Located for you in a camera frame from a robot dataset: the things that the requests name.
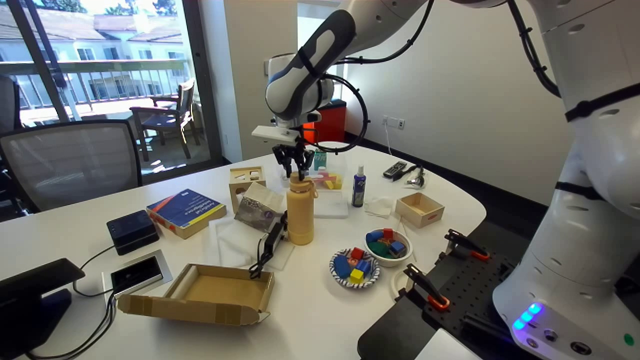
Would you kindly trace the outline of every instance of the balcony railing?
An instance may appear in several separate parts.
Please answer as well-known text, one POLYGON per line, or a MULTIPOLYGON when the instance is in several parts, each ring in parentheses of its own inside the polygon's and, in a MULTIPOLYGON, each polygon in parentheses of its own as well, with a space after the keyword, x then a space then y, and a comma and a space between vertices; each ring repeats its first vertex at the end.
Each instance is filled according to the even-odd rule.
MULTIPOLYGON (((187 80, 186 60, 59 61, 76 105, 170 95, 187 80)), ((51 108, 51 100, 33 62, 0 62, 0 74, 20 85, 20 108, 51 108)))

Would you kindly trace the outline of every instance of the bowl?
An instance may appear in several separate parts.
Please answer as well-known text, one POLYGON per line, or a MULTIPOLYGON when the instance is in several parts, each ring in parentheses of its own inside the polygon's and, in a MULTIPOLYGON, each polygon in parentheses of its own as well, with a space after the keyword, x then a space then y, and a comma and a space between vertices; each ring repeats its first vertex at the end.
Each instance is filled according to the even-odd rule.
MULTIPOLYGON (((372 231, 382 231, 382 230, 383 229, 373 229, 372 231)), ((400 241, 406 247, 406 254, 401 258, 387 259, 387 258, 383 258, 382 256, 378 256, 374 254, 373 251, 369 249, 369 245, 367 244, 366 239, 364 241, 364 246, 365 246, 364 250, 371 253, 371 256, 373 256, 374 259, 378 260, 378 262, 380 263, 380 266, 383 266, 385 268, 392 268, 394 266, 400 265, 404 260, 407 260, 413 253, 413 245, 411 244, 411 241, 409 240, 409 238, 407 238, 405 235, 394 230, 394 240, 400 241)))
POLYGON ((351 254, 351 250, 352 249, 342 249, 336 252, 331 257, 331 260, 329 261, 329 272, 331 273, 331 276, 333 276, 333 278, 336 280, 336 282, 338 282, 338 284, 349 289, 365 289, 372 286, 373 284, 376 283, 376 281, 380 277, 380 264, 378 263, 378 260, 376 260, 376 258, 374 257, 374 254, 368 251, 364 252, 364 254, 362 255, 362 259, 371 263, 371 271, 365 277, 365 281, 362 284, 354 284, 351 281, 349 281, 348 278, 341 279, 338 276, 338 274, 336 274, 335 266, 333 265, 333 260, 335 260, 335 257, 338 255, 345 255, 348 258, 349 255, 351 254))

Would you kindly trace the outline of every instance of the black remote control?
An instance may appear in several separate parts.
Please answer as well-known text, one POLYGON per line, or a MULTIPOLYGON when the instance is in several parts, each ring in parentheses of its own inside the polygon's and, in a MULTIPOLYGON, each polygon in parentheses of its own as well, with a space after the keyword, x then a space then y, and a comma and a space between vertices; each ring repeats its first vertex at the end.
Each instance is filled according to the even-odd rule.
POLYGON ((391 179, 396 172, 402 171, 405 166, 406 163, 404 161, 398 161, 394 164, 394 166, 388 168, 387 171, 383 172, 382 176, 386 177, 387 179, 391 179))

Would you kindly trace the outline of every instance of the tree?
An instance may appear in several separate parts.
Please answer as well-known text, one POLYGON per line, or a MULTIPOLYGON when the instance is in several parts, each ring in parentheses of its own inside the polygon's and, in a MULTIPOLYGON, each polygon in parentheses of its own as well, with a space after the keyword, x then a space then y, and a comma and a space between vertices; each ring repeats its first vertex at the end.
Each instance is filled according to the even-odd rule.
POLYGON ((86 13, 80 0, 42 0, 41 9, 58 10, 61 12, 86 13))
POLYGON ((178 16, 178 11, 175 9, 175 0, 157 0, 154 3, 154 8, 160 16, 178 16))
POLYGON ((106 8, 104 13, 106 15, 135 15, 138 13, 138 5, 136 0, 125 0, 126 5, 118 3, 118 6, 111 6, 106 8))

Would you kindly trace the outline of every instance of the mesh chair back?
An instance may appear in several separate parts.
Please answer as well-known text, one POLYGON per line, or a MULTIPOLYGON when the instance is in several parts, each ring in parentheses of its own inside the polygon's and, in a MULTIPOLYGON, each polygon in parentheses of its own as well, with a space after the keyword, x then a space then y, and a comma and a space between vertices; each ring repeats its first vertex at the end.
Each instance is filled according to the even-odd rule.
POLYGON ((20 93, 18 85, 0 75, 0 134, 8 133, 20 123, 20 93))
POLYGON ((67 122, 0 137, 0 155, 24 195, 45 211, 141 185, 126 121, 67 122))
POLYGON ((191 79, 178 86, 178 105, 176 110, 178 110, 181 115, 185 114, 187 111, 191 111, 194 84, 195 80, 191 79))

